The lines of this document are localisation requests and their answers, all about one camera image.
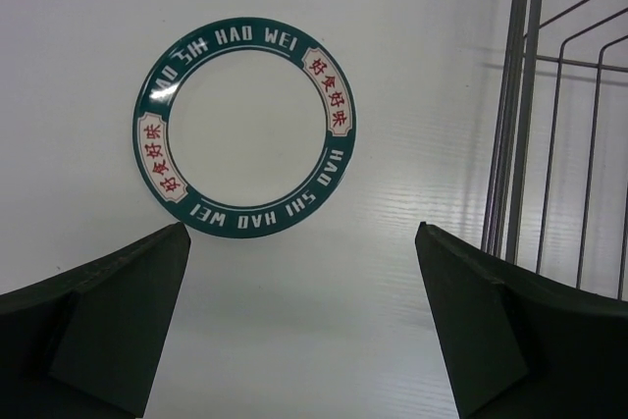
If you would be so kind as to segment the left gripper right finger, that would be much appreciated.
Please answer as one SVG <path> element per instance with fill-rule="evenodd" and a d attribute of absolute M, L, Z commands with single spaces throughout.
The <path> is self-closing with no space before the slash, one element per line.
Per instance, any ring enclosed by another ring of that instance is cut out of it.
<path fill-rule="evenodd" d="M 421 275 L 461 418 L 624 418 L 627 304 L 421 223 Z"/>

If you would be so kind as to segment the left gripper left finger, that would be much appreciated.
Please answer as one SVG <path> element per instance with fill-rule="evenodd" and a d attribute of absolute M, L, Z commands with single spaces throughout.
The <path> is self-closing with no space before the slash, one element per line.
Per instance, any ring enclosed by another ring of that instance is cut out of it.
<path fill-rule="evenodd" d="M 2 294 L 2 417 L 143 417 L 189 250 L 172 224 Z"/>

